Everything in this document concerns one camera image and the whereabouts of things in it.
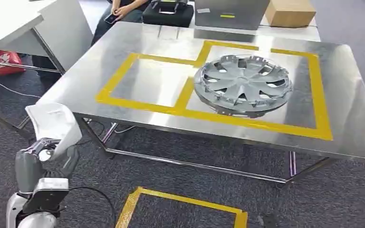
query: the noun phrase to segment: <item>red bag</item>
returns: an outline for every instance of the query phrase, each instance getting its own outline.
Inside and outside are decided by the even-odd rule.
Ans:
[[[0,62],[1,63],[21,64],[21,59],[16,52],[0,51]],[[23,69],[23,68],[0,65],[0,75],[1,76],[24,72],[24,71],[25,71],[25,69]]]

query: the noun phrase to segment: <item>black bag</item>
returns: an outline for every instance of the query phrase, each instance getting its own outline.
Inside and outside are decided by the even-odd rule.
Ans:
[[[188,28],[194,8],[188,0],[153,0],[143,13],[145,24],[168,25]]]

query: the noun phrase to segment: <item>gray box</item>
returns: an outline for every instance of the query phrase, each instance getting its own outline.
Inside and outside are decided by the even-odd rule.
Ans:
[[[269,0],[196,0],[195,25],[257,30]]]

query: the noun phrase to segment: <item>carpet floor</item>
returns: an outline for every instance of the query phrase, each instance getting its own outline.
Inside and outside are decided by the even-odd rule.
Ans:
[[[365,80],[365,0],[312,0],[323,41],[349,44]],[[16,91],[42,95],[44,86],[35,71],[0,77],[0,83]],[[35,98],[13,94],[0,87],[0,115],[19,123],[24,107]],[[100,125],[92,127],[100,130]],[[288,154],[228,140],[134,128],[111,137],[112,147],[132,152],[242,171],[288,175]],[[17,190],[14,157],[28,142],[0,126],[0,227],[5,226],[8,198]],[[287,188],[246,177],[199,170],[123,155],[107,159],[92,143],[78,147],[81,160],[71,186],[90,186],[105,192],[115,204],[117,216],[125,200],[138,186],[247,211],[248,227],[260,228],[258,215],[271,213],[282,228],[365,227],[365,163],[339,161]],[[304,167],[317,157],[298,154]],[[71,192],[59,220],[61,228],[108,228],[110,208],[94,192]],[[233,227],[234,214],[193,204],[142,195],[130,228]]]

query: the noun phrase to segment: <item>yellow tape square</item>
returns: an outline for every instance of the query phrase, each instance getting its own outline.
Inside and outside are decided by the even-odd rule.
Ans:
[[[231,124],[236,126],[244,126],[250,128],[257,128],[267,131],[274,131],[278,133],[286,133],[292,135],[299,135],[311,138],[317,138],[322,140],[333,140],[331,128],[329,124],[329,117],[327,114],[327,108],[325,105],[324,88],[321,79],[321,70],[318,60],[318,55],[308,52],[298,52],[281,49],[271,49],[272,53],[279,53],[285,55],[303,56],[308,60],[309,75],[311,83],[311,94],[313,100],[313,108],[315,113],[316,128],[300,127],[287,124],[271,123],[262,120],[246,119],[236,116],[225,116],[221,114],[206,113],[201,111],[194,111],[186,109],[188,101],[194,91],[193,76],[188,76],[187,81],[174,105],[174,107],[155,105],[150,103],[138,102],[134,100],[122,99],[111,97],[111,91],[121,81],[123,76],[127,73],[128,69],[137,59],[151,59],[156,61],[177,63],[192,65],[193,67],[200,68],[206,62],[206,59],[210,53],[212,46],[222,46],[228,48],[241,48],[247,50],[258,50],[258,47],[242,44],[233,44],[227,42],[218,42],[206,40],[203,43],[202,49],[196,60],[187,60],[179,58],[152,56],[145,54],[130,54],[126,60],[122,63],[119,69],[103,87],[103,89],[97,94],[96,100],[99,103],[116,105],[131,109],[140,109],[151,112],[158,112],[176,116],[183,116],[188,118],[201,119],[205,121],[213,121],[223,124]]]
[[[117,221],[115,228],[127,228],[128,227],[129,222],[131,221],[131,218],[132,218],[132,214],[134,213],[136,204],[138,202],[139,196],[141,194],[157,196],[157,197],[166,198],[166,199],[170,199],[170,200],[176,200],[176,201],[180,201],[180,202],[184,202],[184,203],[191,203],[191,204],[195,204],[195,205],[199,205],[199,206],[203,206],[203,207],[207,207],[207,208],[213,208],[216,210],[230,212],[230,213],[236,214],[236,218],[234,220],[234,228],[246,228],[247,227],[248,214],[247,214],[247,212],[244,212],[240,209],[232,208],[232,207],[228,207],[228,206],[224,206],[224,205],[220,205],[220,204],[216,204],[216,203],[209,203],[209,202],[198,200],[198,199],[192,199],[192,198],[172,195],[169,193],[164,193],[164,192],[159,192],[159,191],[154,191],[154,190],[149,190],[149,189],[144,189],[142,187],[138,187],[136,189],[136,191],[129,194],[128,198],[126,199],[124,208],[121,211],[121,214],[119,216],[119,219]]]

